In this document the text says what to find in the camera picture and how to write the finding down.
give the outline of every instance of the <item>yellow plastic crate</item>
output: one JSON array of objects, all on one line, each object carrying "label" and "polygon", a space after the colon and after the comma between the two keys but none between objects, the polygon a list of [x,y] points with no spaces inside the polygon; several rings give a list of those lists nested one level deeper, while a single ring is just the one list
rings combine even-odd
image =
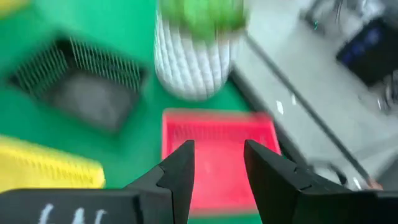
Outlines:
[{"label": "yellow plastic crate", "polygon": [[25,188],[97,189],[104,184],[99,162],[0,137],[0,192]]},{"label": "yellow plastic crate", "polygon": [[0,19],[28,5],[29,0],[0,0]]}]

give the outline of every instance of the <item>metal wire basket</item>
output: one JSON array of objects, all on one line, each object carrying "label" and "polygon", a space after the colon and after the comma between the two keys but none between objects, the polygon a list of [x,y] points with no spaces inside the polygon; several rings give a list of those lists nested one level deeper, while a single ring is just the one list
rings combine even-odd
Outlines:
[{"label": "metal wire basket", "polygon": [[145,75],[134,60],[70,37],[21,63],[9,80],[34,99],[117,131],[134,107]]}]

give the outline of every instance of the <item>white basket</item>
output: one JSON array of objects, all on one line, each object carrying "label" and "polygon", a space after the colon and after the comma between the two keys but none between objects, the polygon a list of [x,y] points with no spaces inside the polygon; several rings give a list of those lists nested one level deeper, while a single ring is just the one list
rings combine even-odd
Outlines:
[{"label": "white basket", "polygon": [[227,81],[235,55],[235,35],[211,44],[195,41],[189,33],[170,26],[157,13],[155,68],[163,86],[186,100],[205,100]]}]

